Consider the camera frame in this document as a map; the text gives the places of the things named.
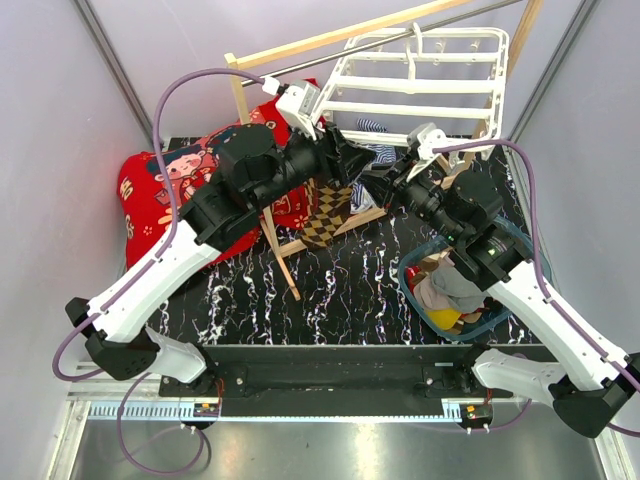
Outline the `brown argyle sock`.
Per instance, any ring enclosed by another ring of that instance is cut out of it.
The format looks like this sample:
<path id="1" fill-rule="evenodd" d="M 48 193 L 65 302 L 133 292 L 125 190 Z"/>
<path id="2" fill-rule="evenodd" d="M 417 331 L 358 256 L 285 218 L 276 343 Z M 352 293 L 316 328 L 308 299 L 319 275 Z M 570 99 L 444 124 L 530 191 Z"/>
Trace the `brown argyle sock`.
<path id="1" fill-rule="evenodd" d="M 307 249 L 326 248 L 351 215 L 352 187 L 319 185 L 315 207 L 303 225 L 299 239 Z"/>

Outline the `white plastic clip hanger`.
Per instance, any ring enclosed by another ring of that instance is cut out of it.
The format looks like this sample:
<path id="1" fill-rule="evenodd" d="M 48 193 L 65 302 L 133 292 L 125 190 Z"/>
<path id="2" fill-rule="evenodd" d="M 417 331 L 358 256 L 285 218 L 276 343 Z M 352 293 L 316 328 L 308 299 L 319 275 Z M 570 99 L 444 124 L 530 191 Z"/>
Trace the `white plastic clip hanger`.
<path id="1" fill-rule="evenodd" d="M 432 124 L 455 143 L 501 136 L 509 34 L 495 27 L 383 28 L 351 37 L 311 118 L 361 143 L 402 147 Z"/>

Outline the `wooden drying rack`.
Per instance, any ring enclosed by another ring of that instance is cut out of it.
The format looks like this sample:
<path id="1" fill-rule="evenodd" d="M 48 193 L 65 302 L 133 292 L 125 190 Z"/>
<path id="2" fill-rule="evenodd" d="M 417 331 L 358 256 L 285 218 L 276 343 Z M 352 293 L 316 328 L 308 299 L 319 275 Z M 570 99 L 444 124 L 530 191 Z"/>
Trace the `wooden drying rack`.
<path id="1" fill-rule="evenodd" d="M 344 47 L 347 40 L 351 37 L 367 34 L 383 28 L 409 28 L 412 25 L 418 25 L 421 31 L 429 31 L 436 28 L 464 27 L 461 24 L 462 21 L 484 15 L 493 10 L 505 8 L 508 4 L 505 1 L 492 1 L 488 5 L 479 9 L 448 17 L 430 25 L 420 26 L 418 24 L 418 21 L 421 18 L 452 10 L 459 7 L 459 5 L 459 2 L 457 1 L 429 1 L 418 6 L 386 14 L 353 25 L 344 26 L 336 30 L 309 36 L 280 46 L 271 47 L 256 53 L 244 56 L 236 56 L 233 53 L 227 53 L 224 56 L 224 60 L 227 67 L 231 69 L 254 71 L 264 65 L 277 61 L 290 60 L 296 55 L 312 52 L 322 47 L 327 47 L 337 43 L 342 43 L 344 45 L 341 50 L 333 54 L 318 57 L 296 65 L 289 65 L 280 70 L 270 72 L 270 76 L 277 78 L 278 80 L 283 80 L 286 76 L 293 76 L 296 73 L 303 72 L 311 67 L 322 64 L 329 65 L 332 70 L 336 62 L 344 56 Z M 526 43 L 541 7 L 542 4 L 539 1 L 527 2 L 515 33 L 513 35 L 509 35 L 510 47 L 507 80 L 510 77 L 521 50 Z M 323 130 L 325 126 L 331 122 L 320 120 L 319 122 L 314 123 L 318 130 Z"/>

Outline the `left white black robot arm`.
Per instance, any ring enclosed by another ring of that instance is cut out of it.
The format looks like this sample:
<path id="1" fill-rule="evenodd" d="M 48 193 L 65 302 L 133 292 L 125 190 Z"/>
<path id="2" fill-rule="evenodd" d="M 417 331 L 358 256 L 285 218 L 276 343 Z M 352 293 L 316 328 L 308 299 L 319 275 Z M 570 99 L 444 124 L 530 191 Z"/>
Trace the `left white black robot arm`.
<path id="1" fill-rule="evenodd" d="M 89 299 L 72 299 L 69 318 L 93 362 L 119 381 L 150 372 L 172 377 L 196 396 L 215 386 L 216 372 L 191 343 L 148 327 L 151 314 L 197 271 L 259 227 L 262 212 L 308 180 L 352 184 L 374 160 L 333 124 L 315 137 L 300 132 L 279 147 L 262 124 L 238 127 L 218 150 L 210 180 L 182 205 L 174 225 L 116 283 Z"/>

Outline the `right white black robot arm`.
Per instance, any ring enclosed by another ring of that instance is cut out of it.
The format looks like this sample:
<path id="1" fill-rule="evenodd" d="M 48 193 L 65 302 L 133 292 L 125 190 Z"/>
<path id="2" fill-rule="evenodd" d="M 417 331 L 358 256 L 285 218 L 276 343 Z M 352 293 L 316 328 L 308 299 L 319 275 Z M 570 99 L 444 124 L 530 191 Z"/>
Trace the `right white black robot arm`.
<path id="1" fill-rule="evenodd" d="M 415 214 L 450 246 L 455 269 L 523 321 L 555 358 L 545 364 L 474 346 L 454 371 L 466 396 L 510 391 L 551 407 L 576 433 L 596 438 L 639 391 L 639 356 L 612 344 L 545 279 L 537 245 L 502 226 L 493 180 L 466 170 L 447 190 L 410 160 L 367 167 L 359 177 L 380 207 Z"/>

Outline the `blue striped cloth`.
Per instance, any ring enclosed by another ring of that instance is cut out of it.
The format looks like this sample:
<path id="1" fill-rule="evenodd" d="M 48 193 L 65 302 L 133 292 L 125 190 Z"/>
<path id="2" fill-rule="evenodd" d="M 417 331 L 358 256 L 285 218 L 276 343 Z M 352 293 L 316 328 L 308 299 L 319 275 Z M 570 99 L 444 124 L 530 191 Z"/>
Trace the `blue striped cloth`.
<path id="1" fill-rule="evenodd" d="M 367 118 L 359 118 L 356 121 L 357 129 L 365 133 L 387 133 L 386 126 L 379 122 Z M 372 166 L 382 165 L 389 166 L 397 161 L 395 147 L 387 144 L 365 144 L 365 147 L 376 153 L 375 159 L 371 162 Z M 375 208 L 376 204 L 369 194 L 369 191 L 360 182 L 355 181 L 352 184 L 352 193 L 350 199 L 350 213 L 352 215 L 364 213 L 367 210 Z"/>

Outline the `grey sock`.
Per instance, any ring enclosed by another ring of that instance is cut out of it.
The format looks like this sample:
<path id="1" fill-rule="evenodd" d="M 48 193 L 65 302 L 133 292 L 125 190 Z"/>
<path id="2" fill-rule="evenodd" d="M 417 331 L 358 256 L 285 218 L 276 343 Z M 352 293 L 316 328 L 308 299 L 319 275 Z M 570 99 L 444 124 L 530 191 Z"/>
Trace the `grey sock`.
<path id="1" fill-rule="evenodd" d="M 424 277 L 414 286 L 413 295 L 424 310 L 469 314 L 484 305 L 488 295 L 458 272 L 447 256 L 425 257 L 418 267 Z"/>

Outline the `yellow sock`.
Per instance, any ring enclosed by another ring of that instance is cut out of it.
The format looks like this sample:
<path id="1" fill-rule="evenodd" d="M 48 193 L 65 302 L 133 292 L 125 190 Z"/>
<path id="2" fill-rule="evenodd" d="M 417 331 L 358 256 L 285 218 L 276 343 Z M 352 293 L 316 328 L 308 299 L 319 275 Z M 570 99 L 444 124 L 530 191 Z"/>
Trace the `yellow sock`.
<path id="1" fill-rule="evenodd" d="M 427 318 L 440 330 L 447 331 L 453 328 L 461 317 L 461 313 L 455 309 L 426 310 Z"/>

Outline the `clear blue plastic bin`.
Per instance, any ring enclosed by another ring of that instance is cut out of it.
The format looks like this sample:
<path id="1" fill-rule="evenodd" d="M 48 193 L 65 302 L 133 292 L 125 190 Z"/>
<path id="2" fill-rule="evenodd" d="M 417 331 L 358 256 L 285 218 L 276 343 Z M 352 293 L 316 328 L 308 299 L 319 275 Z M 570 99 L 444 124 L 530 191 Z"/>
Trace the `clear blue plastic bin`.
<path id="1" fill-rule="evenodd" d="M 421 320 L 446 340 L 476 341 L 513 316 L 506 306 L 478 293 L 454 271 L 448 245 L 440 236 L 402 258 L 398 281 Z"/>

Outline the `red cartoon pillow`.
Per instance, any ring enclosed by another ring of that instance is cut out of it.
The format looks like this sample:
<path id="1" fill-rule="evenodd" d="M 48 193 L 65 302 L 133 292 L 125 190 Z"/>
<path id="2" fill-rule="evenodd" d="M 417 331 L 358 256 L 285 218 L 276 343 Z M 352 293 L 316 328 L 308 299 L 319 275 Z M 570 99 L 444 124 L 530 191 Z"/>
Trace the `red cartoon pillow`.
<path id="1" fill-rule="evenodd" d="M 290 133 L 283 117 L 276 110 L 276 99 L 255 107 L 249 114 L 252 123 L 266 125 L 273 132 L 279 146 L 285 146 Z M 198 187 L 204 186 L 219 164 L 219 150 L 236 134 L 240 121 L 223 127 L 205 137 L 190 138 L 189 142 L 176 140 L 163 152 L 163 159 L 171 182 L 171 190 L 180 208 L 191 199 Z M 316 201 L 315 190 L 307 182 L 271 205 L 271 214 L 277 226 L 301 230 L 309 219 Z M 129 157 L 118 176 L 118 193 L 124 213 L 127 240 L 126 268 L 133 267 L 171 226 L 172 209 L 169 188 L 157 164 L 155 154 L 141 152 Z M 224 262 L 251 248 L 261 237 L 258 226 L 243 235 L 214 262 Z"/>

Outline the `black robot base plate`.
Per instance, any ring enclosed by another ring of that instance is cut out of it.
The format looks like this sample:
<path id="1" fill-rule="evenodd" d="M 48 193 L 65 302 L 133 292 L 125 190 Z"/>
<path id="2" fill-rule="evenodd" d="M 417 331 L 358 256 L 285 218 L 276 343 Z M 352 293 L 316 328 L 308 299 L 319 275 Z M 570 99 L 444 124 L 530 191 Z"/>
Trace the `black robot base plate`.
<path id="1" fill-rule="evenodd" d="M 438 397 L 478 397 L 487 389 L 454 368 L 469 345 L 317 345 L 204 347 L 209 377 L 197 392 L 227 398 L 266 390 L 413 390 Z"/>

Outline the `right vertical aluminium post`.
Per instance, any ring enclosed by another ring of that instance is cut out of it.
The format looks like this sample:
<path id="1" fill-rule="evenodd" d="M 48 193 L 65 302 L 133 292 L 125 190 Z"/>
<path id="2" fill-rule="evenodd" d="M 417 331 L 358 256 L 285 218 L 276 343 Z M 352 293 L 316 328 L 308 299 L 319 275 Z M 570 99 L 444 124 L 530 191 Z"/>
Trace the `right vertical aluminium post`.
<path id="1" fill-rule="evenodd" d="M 508 136 L 509 140 L 514 142 L 519 141 L 526 126 L 530 123 L 536 110 L 541 104 L 544 95 L 551 87 L 563 63 L 567 59 L 579 36 L 600 3 L 600 0 L 582 0 L 578 4 L 578 7 L 564 30 L 559 43 L 546 64 L 542 75 L 536 83 L 532 94 L 527 100 L 523 111 L 516 120 L 513 130 Z"/>

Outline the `vertical aluminium post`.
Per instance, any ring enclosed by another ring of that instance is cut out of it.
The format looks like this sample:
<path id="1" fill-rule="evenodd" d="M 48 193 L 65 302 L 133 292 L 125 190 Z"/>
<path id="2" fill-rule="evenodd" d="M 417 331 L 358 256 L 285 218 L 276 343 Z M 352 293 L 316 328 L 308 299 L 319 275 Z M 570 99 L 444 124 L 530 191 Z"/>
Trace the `vertical aluminium post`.
<path id="1" fill-rule="evenodd" d="M 542 75 L 536 83 L 532 94 L 527 100 L 523 111 L 516 120 L 513 130 L 508 136 L 509 140 L 514 142 L 519 141 L 526 126 L 530 123 L 536 110 L 541 104 L 544 95 L 551 87 L 563 63 L 567 59 L 579 36 L 600 3 L 600 0 L 582 0 L 578 4 L 578 7 L 564 30 L 559 43 L 546 64 Z"/>
<path id="2" fill-rule="evenodd" d="M 71 0 L 70 3 L 79 15 L 81 23 L 87 30 L 136 123 L 148 143 L 152 144 L 152 119 L 125 71 L 124 65 L 92 2 L 88 0 Z"/>

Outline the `left vertical aluminium post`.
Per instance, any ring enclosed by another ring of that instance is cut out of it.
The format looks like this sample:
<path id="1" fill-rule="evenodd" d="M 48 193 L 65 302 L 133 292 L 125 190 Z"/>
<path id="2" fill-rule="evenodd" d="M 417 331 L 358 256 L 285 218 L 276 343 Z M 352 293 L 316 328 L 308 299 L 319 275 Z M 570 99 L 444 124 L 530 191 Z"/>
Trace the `left vertical aluminium post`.
<path id="1" fill-rule="evenodd" d="M 125 71 L 124 65 L 92 2 L 88 0 L 71 0 L 70 3 L 79 15 L 81 23 L 87 30 L 136 123 L 148 143 L 152 144 L 152 119 Z"/>

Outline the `aluminium frame rail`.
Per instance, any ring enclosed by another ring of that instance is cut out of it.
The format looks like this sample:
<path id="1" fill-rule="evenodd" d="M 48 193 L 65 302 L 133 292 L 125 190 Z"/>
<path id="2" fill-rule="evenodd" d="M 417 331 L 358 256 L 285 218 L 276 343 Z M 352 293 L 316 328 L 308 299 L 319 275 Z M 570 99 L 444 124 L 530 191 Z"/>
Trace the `aluminium frame rail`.
<path id="1" fill-rule="evenodd" d="M 69 384 L 67 397 L 74 400 L 121 400 L 141 375 L 133 379 L 114 380 L 106 373 L 100 373 L 92 378 L 72 382 Z M 162 377 L 150 374 L 136 386 L 130 400 L 151 400 L 159 397 Z"/>

